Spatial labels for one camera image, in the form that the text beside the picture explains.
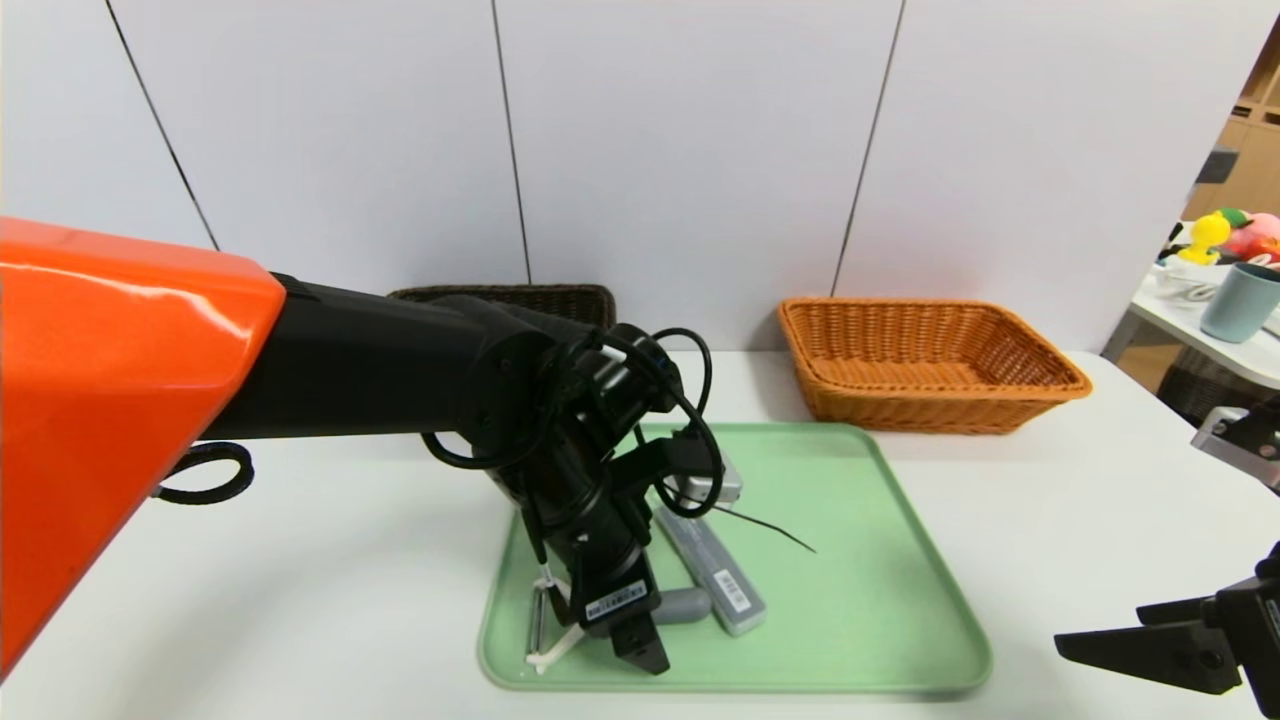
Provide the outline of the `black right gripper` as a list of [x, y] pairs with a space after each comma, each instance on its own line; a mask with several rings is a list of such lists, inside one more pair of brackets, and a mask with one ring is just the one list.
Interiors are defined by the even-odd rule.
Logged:
[[[1135, 615], [1143, 626], [1059, 634], [1056, 651], [1075, 664], [1204, 694], [1239, 687], [1239, 665], [1261, 714], [1279, 717], [1276, 577], [1247, 579], [1216, 598], [1140, 606]], [[1225, 633], [1211, 628], [1221, 624]]]

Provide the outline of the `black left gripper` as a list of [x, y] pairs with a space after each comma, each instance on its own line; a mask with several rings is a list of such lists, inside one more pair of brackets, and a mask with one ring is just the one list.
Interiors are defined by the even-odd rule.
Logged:
[[658, 676], [669, 670], [669, 660], [652, 614], [640, 612], [657, 606], [646, 559], [650, 524], [652, 510], [640, 495], [547, 482], [547, 546], [568, 585], [550, 593], [557, 621], [595, 637], [611, 632], [617, 659]]

